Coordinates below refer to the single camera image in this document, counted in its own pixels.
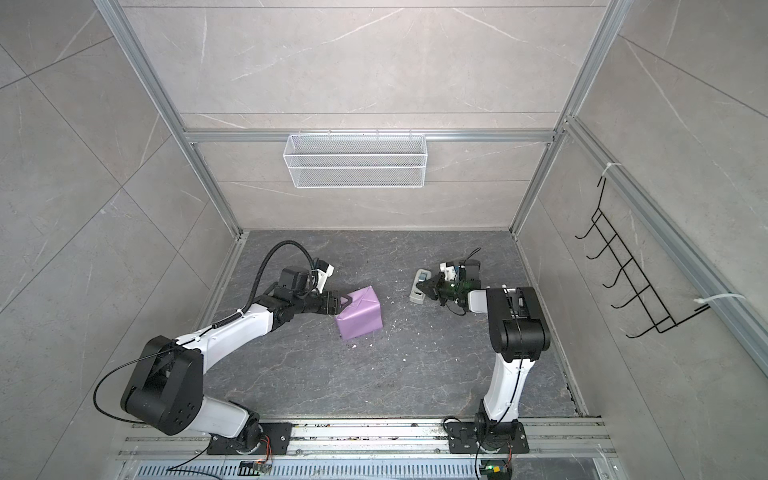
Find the vent grille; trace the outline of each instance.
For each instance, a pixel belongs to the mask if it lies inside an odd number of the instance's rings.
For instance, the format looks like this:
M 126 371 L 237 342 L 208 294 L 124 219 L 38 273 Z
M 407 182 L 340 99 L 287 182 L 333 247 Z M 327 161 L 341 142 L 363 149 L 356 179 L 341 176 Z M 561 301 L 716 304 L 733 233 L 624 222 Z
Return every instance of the vent grille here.
M 193 472 L 167 472 L 176 465 L 169 461 L 144 461 L 134 480 L 200 477 L 200 473 L 218 475 L 225 480 L 253 478 L 239 476 L 240 460 L 200 460 L 184 466 Z M 268 474 L 258 475 L 275 480 L 360 480 L 361 478 L 474 478 L 472 462 L 467 459 L 387 459 L 387 460 L 278 460 Z

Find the mounting plate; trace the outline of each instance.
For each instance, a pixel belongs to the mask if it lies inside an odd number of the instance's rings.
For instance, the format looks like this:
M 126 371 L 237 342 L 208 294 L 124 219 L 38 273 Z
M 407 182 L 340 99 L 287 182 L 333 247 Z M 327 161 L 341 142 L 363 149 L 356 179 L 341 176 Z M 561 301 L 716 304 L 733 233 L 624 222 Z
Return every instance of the mounting plate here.
M 516 422 L 517 428 L 514 435 L 488 435 L 484 443 L 498 443 L 503 445 L 498 452 L 491 453 L 509 453 L 511 445 L 512 453 L 529 453 L 528 436 L 525 434 L 525 427 L 522 423 Z M 475 439 L 474 422 L 448 422 L 445 424 L 448 430 L 448 446 L 451 453 L 468 453 L 474 455 L 478 451 L 477 440 Z
M 270 447 L 272 455 L 285 455 L 288 452 L 288 443 L 290 442 L 290 433 L 293 429 L 293 423 L 260 423 L 263 435 L 270 437 Z M 239 455 L 237 448 L 233 446 L 232 440 L 226 437 L 217 437 L 208 448 L 208 455 Z M 256 450 L 250 455 L 265 455 L 266 442 L 261 442 Z

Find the black mounting bracket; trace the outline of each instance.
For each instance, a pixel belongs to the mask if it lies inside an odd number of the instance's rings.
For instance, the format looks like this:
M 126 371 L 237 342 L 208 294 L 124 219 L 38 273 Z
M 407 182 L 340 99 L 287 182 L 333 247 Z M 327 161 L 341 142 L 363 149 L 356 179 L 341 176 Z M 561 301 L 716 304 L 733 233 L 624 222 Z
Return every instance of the black mounting bracket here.
M 445 424 L 448 433 L 448 446 L 451 453 L 469 453 L 474 455 L 478 451 L 477 432 L 474 422 L 448 422 Z M 529 453 L 528 437 L 525 427 L 515 420 L 497 424 L 494 430 L 499 433 L 489 433 L 483 439 L 483 445 L 498 445 L 490 449 L 484 446 L 487 453 Z
M 293 430 L 293 423 L 260 423 L 261 437 L 270 437 L 270 448 L 272 455 L 285 455 L 288 452 L 290 443 L 290 433 Z M 208 447 L 208 455 L 240 455 L 238 450 L 243 448 L 242 444 L 236 439 L 228 439 L 220 435 L 215 435 Z M 266 442 L 260 441 L 259 445 L 249 455 L 265 455 Z

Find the dark stone floor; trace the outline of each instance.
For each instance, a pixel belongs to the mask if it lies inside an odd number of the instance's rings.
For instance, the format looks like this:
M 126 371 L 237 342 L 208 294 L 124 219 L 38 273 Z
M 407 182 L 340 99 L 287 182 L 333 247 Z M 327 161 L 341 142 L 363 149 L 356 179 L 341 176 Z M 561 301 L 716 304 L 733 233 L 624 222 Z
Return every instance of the dark stone floor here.
M 456 316 L 437 302 L 416 305 L 408 297 L 418 268 L 437 273 L 441 262 L 475 247 L 482 247 L 473 258 L 482 262 L 483 286 L 527 285 L 508 233 L 254 231 L 216 318 L 242 306 L 264 255 L 286 239 L 336 268 L 326 288 L 347 293 L 372 285 L 382 304 L 384 328 L 344 342 L 331 316 L 298 315 L 211 368 L 206 394 L 265 416 L 474 414 L 488 390 L 495 359 L 486 317 Z M 297 248 L 283 247 L 270 261 L 260 292 L 283 267 L 305 263 Z M 542 354 L 528 376 L 520 414 L 576 415 L 554 348 Z

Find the metal grate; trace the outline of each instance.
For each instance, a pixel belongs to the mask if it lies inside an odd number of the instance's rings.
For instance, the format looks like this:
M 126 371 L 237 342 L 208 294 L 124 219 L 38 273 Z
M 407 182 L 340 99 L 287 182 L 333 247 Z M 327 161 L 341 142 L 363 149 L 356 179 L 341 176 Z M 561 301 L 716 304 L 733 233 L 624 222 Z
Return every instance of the metal grate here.
M 295 134 L 283 158 L 297 188 L 423 187 L 421 134 Z
M 218 475 L 225 480 L 233 478 L 254 478 L 239 476 L 239 459 L 200 460 L 184 467 L 193 472 L 168 472 L 166 469 L 176 462 L 147 460 L 141 463 L 134 480 L 170 480 L 172 478 L 195 477 L 196 472 Z M 466 458 L 440 459 L 373 459 L 373 460 L 302 460 L 280 459 L 272 471 L 260 477 L 275 480 L 360 480 L 361 478 L 474 478 L 472 461 Z

